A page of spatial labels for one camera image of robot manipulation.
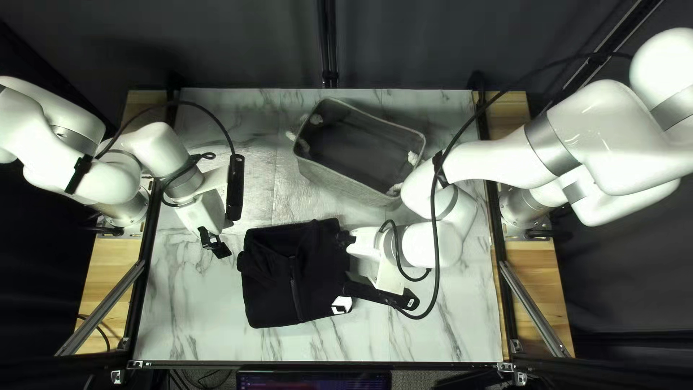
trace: zipper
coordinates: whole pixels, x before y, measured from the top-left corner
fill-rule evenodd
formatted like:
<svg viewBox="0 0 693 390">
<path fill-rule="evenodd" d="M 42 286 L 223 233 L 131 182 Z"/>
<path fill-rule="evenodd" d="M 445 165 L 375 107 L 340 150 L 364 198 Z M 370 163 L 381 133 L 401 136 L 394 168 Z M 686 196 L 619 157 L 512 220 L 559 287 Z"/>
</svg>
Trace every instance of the zipper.
<svg viewBox="0 0 693 390">
<path fill-rule="evenodd" d="M 296 279 L 295 279 L 295 268 L 294 268 L 294 260 L 296 257 L 292 256 L 289 258 L 289 268 L 291 270 L 291 279 L 289 279 L 289 283 L 291 284 L 291 295 L 294 298 L 294 308 L 296 309 L 296 317 L 298 317 L 299 322 L 305 322 L 304 317 L 303 317 L 303 312 L 301 311 L 301 301 L 299 299 L 299 289 L 298 286 L 296 285 Z"/>
</svg>

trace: table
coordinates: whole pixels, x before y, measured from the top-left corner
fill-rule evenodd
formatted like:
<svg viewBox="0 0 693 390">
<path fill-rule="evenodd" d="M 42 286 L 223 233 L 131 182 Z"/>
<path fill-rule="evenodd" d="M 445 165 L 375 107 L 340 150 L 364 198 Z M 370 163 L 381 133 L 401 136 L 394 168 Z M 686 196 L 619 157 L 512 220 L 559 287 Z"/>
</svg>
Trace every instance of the table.
<svg viewBox="0 0 693 390">
<path fill-rule="evenodd" d="M 337 217 L 343 228 L 422 221 L 406 207 L 364 206 L 320 188 L 299 172 L 285 132 L 322 97 L 332 96 L 366 112 L 420 130 L 424 158 L 440 150 L 473 109 L 469 91 L 409 90 L 213 90 L 184 89 L 181 99 L 210 109 L 245 156 L 243 217 L 222 239 L 234 254 L 248 228 Z M 211 151 L 225 164 L 222 133 L 203 113 L 178 111 L 175 130 L 192 153 Z M 475 128 L 462 141 L 477 139 Z M 239 362 L 495 362 L 502 358 L 493 287 L 489 228 L 481 181 L 464 183 L 480 211 L 461 262 L 441 272 L 435 310 L 413 321 L 388 306 L 359 300 L 347 315 L 299 325 L 253 329 L 247 324 L 235 256 L 216 259 L 200 248 L 174 210 L 164 207 L 152 255 L 147 294 L 134 358 Z M 377 264 L 355 261 L 352 269 L 375 276 Z M 409 287 L 428 303 L 434 278 Z"/>
<path fill-rule="evenodd" d="M 128 97 L 128 107 L 132 107 L 133 102 L 137 105 L 156 103 L 156 101 L 162 99 L 164 94 L 163 92 L 159 92 L 158 97 L 155 95 L 156 93 L 154 92 L 131 92 Z M 127 117 L 128 109 L 126 108 L 124 119 L 127 119 Z M 529 114 L 524 92 L 512 92 L 501 98 L 489 109 L 488 118 L 492 136 L 497 130 L 501 132 L 512 130 L 527 121 Z M 549 319 L 549 322 L 554 325 L 559 336 L 568 344 L 569 349 L 572 350 L 570 331 L 565 313 L 565 304 L 563 303 L 563 294 L 560 288 L 560 279 L 556 268 L 552 244 L 541 244 L 539 248 L 536 247 L 536 244 L 530 247 L 526 245 L 521 246 L 522 248 L 516 248 L 515 245 L 519 244 L 508 246 L 510 261 L 514 263 L 520 279 L 525 283 L 526 288 Z M 134 263 L 137 258 L 138 248 L 139 242 L 137 240 L 96 240 L 89 268 L 89 276 L 87 277 L 85 292 L 82 299 L 82 309 L 80 309 L 82 313 L 88 314 L 95 305 L 95 302 L 98 302 L 100 297 L 103 297 L 107 290 L 119 280 L 125 270 Z M 533 261 L 531 261 L 531 263 L 514 261 L 516 258 L 514 253 L 518 255 L 525 254 L 524 258 L 529 257 L 533 259 Z M 493 281 L 496 285 L 498 284 L 497 278 L 494 278 Z M 426 303 L 425 299 L 425 296 L 422 296 L 422 304 Z M 105 318 L 106 324 L 110 325 L 110 327 L 119 334 L 122 334 L 123 331 L 120 324 L 124 323 L 125 320 L 125 315 L 127 313 L 126 305 L 126 302 L 118 304 Z M 518 314 L 518 333 L 520 335 L 520 340 L 538 340 L 538 335 L 534 330 L 534 326 L 522 320 L 523 309 L 517 307 L 516 313 Z M 115 345 L 116 341 L 117 339 L 112 338 L 112 345 Z M 503 355 L 506 357 L 507 351 L 505 350 L 505 341 L 503 341 L 501 345 L 504 349 Z M 79 352 L 97 352 L 99 350 L 103 350 L 103 340 L 101 340 L 100 335 L 95 332 Z"/>
</svg>

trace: wooden surface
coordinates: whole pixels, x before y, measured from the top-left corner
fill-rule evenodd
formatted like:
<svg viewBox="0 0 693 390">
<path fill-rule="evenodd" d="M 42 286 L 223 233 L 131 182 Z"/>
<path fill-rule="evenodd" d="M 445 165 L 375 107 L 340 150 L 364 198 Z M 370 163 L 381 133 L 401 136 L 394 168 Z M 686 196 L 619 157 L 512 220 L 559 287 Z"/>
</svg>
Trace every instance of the wooden surface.
<svg viewBox="0 0 693 390">
<path fill-rule="evenodd" d="M 123 112 L 123 122 L 130 119 L 136 113 L 157 103 L 166 101 L 166 93 L 163 91 L 131 91 L 128 94 L 128 102 Z M 128 129 L 138 128 L 155 120 L 163 118 L 163 110 L 152 110 L 141 118 L 138 118 L 128 126 Z M 106 297 L 116 283 L 125 275 L 130 267 L 137 261 L 139 239 L 104 239 L 96 238 L 94 250 L 91 252 L 91 261 L 87 272 L 87 281 L 82 292 L 80 314 L 89 315 L 96 306 Z M 108 336 L 111 349 L 118 346 L 118 342 L 125 331 L 125 320 L 128 317 L 128 301 L 132 289 L 128 289 L 118 303 L 103 319 L 101 328 Z M 78 319 L 76 328 L 82 324 Z M 88 340 L 77 353 L 105 352 L 106 343 L 101 334 L 94 330 Z"/>
<path fill-rule="evenodd" d="M 487 92 L 486 98 L 489 99 L 494 94 L 495 92 Z M 477 99 L 478 95 L 474 93 L 474 100 Z M 486 113 L 491 139 L 502 138 L 529 121 L 527 97 L 524 92 L 510 92 L 491 105 Z M 508 262 L 515 269 L 529 295 L 539 306 L 539 310 L 554 328 L 570 354 L 574 356 L 553 241 L 506 241 L 505 246 Z M 491 257 L 494 259 L 493 273 L 495 289 L 498 293 L 498 307 L 500 308 L 500 288 L 494 251 L 491 251 Z M 518 338 L 525 352 L 533 355 L 550 356 L 525 308 L 516 298 L 513 297 L 513 300 Z M 500 311 L 500 326 L 503 357 L 507 359 L 508 351 L 502 310 Z"/>
<path fill-rule="evenodd" d="M 493 96 L 493 94 L 494 92 L 489 92 L 488 97 Z M 149 105 L 165 100 L 166 96 L 163 92 L 130 92 L 123 120 L 129 119 L 133 114 Z M 161 111 L 155 112 L 153 115 L 161 116 Z M 493 139 L 504 137 L 517 127 L 522 126 L 529 121 L 529 108 L 525 93 L 510 92 L 506 94 L 487 110 L 487 118 Z M 85 290 L 82 295 L 81 314 L 90 314 L 123 274 L 135 263 L 139 253 L 139 245 L 140 241 L 136 239 L 96 239 Z M 506 243 L 506 247 L 509 262 L 515 268 L 518 277 L 573 355 L 570 326 L 565 312 L 561 279 L 552 241 L 509 241 Z M 498 292 L 498 307 L 501 307 L 500 292 L 498 291 L 498 270 L 495 267 L 495 260 L 493 271 L 496 291 Z M 130 291 L 128 290 L 103 321 L 115 333 L 113 335 L 109 330 L 104 329 L 109 335 L 112 348 L 115 348 L 118 340 L 122 337 L 125 319 L 128 315 L 129 298 Z M 508 358 L 502 315 L 501 311 L 503 356 Z M 515 316 L 520 342 L 525 350 L 529 353 L 549 355 L 532 320 L 529 319 L 525 309 L 517 300 L 515 300 Z M 104 350 L 105 343 L 101 335 L 95 331 L 78 353 L 103 352 Z"/>
</svg>

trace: folded clothing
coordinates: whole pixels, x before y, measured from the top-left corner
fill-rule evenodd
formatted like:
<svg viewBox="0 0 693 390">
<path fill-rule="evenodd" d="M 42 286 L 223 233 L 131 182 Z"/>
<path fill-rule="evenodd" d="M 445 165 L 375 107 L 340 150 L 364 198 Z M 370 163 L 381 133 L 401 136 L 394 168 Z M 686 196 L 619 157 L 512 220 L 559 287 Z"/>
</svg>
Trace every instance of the folded clothing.
<svg viewBox="0 0 693 390">
<path fill-rule="evenodd" d="M 249 229 L 237 268 L 253 328 L 294 325 L 335 312 L 349 254 L 336 218 Z"/>
</svg>

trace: laptop screen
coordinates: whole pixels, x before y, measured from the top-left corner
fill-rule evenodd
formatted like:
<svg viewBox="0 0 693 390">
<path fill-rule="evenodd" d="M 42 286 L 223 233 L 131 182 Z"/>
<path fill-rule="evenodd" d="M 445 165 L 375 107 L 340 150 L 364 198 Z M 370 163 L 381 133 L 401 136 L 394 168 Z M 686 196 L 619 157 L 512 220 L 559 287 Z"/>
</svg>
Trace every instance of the laptop screen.
<svg viewBox="0 0 693 390">
<path fill-rule="evenodd" d="M 390 372 L 239 371 L 237 390 L 389 390 Z"/>
</svg>

